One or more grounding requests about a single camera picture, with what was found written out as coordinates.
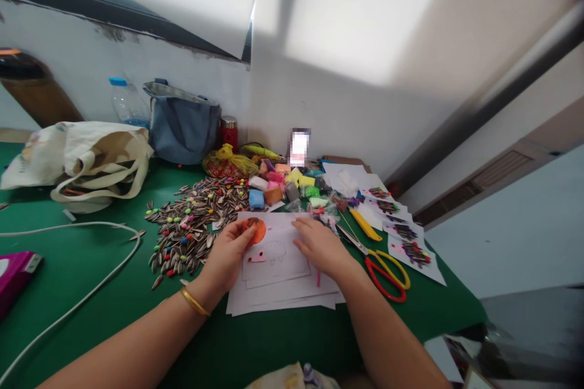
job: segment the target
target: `orange paper circle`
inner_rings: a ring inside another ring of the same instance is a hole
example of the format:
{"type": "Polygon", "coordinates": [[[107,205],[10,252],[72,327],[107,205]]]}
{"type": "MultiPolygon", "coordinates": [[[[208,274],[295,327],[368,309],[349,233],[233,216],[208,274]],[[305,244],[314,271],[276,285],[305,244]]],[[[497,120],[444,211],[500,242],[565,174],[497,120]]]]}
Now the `orange paper circle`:
{"type": "Polygon", "coordinates": [[[263,220],[258,218],[245,219],[242,226],[242,231],[245,232],[248,228],[255,226],[255,234],[249,241],[249,246],[255,245],[262,241],[266,235],[266,224],[263,220]]]}

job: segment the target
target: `gold bangle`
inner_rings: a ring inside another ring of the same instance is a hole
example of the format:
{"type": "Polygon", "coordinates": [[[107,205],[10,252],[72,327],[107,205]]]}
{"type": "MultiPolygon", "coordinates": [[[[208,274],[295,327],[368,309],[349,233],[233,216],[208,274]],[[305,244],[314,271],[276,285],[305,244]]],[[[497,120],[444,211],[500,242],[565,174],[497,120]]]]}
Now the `gold bangle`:
{"type": "Polygon", "coordinates": [[[197,313],[206,316],[206,317],[210,317],[211,315],[196,301],[196,299],[194,299],[191,294],[187,291],[186,287],[183,287],[181,289],[182,292],[182,296],[184,296],[184,298],[187,300],[187,302],[190,304],[191,307],[193,307],[197,313]]]}

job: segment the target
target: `red scissors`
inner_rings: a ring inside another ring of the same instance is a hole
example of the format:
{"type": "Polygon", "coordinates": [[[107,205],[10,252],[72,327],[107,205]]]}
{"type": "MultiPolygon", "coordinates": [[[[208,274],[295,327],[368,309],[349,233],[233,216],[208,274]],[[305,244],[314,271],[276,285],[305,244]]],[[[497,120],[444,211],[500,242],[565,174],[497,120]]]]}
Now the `red scissors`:
{"type": "Polygon", "coordinates": [[[377,287],[377,289],[383,294],[383,296],[385,296],[388,300],[391,300],[393,302],[397,302],[397,303],[405,302],[406,301],[406,290],[408,290],[411,287],[411,282],[409,280],[408,274],[406,273],[404,268],[401,266],[401,264],[395,258],[393,258],[391,255],[386,254],[385,252],[382,252],[380,250],[373,251],[373,250],[366,248],[363,245],[363,243],[361,243],[356,238],[354,238],[351,234],[349,234],[349,232],[346,229],[341,227],[339,224],[337,224],[337,226],[342,231],[343,237],[346,237],[365,256],[365,266],[367,266],[367,270],[369,271],[369,276],[373,280],[375,287],[377,287]],[[375,259],[379,262],[379,264],[383,266],[383,269],[380,268],[379,266],[377,266],[373,262],[371,257],[369,257],[369,255],[375,257],[375,259]],[[386,258],[387,260],[391,261],[392,263],[394,263],[398,267],[398,269],[400,270],[400,272],[404,278],[403,283],[394,275],[394,273],[391,270],[389,270],[388,265],[384,263],[384,261],[381,259],[381,257],[386,258]],[[398,289],[398,291],[400,292],[399,298],[391,295],[387,290],[385,290],[383,288],[383,286],[377,280],[377,277],[375,276],[374,270],[376,270],[377,272],[382,274],[385,278],[387,278],[388,281],[390,281],[398,289]]]}

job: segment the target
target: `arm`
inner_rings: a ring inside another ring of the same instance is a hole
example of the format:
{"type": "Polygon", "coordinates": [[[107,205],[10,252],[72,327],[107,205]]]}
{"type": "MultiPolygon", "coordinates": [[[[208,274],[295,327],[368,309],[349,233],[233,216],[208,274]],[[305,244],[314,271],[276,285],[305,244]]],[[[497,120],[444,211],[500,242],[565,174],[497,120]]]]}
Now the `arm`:
{"type": "Polygon", "coordinates": [[[324,225],[302,218],[294,222],[302,239],[298,249],[332,277],[345,299],[369,376],[378,388],[450,388],[428,355],[365,270],[324,225]]]}
{"type": "MultiPolygon", "coordinates": [[[[201,274],[187,286],[209,313],[233,287],[255,228],[234,222],[215,240],[201,274]]],[[[155,388],[206,317],[177,292],[140,319],[79,357],[39,387],[155,388]]]]}

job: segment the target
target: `stack of paper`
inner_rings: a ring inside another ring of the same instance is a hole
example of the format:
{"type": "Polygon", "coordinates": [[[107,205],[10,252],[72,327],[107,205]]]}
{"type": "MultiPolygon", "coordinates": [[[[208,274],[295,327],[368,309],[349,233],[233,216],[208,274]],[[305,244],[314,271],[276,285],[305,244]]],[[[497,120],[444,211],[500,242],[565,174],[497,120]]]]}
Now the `stack of paper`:
{"type": "Polygon", "coordinates": [[[300,234],[292,226],[310,214],[242,212],[238,219],[261,219],[266,235],[243,258],[241,275],[229,293],[227,314],[238,316],[265,310],[323,306],[335,309],[344,299],[336,283],[320,275],[293,243],[300,234]]]}
{"type": "Polygon", "coordinates": [[[397,202],[388,193],[376,174],[365,172],[362,165],[323,163],[322,166],[334,190],[347,196],[353,195],[353,192],[356,194],[358,188],[365,197],[357,211],[373,228],[388,233],[388,254],[405,266],[446,286],[438,268],[436,254],[426,247],[424,228],[414,223],[407,206],[397,202]],[[399,235],[396,227],[400,225],[409,227],[415,237],[405,238],[399,235]]]}

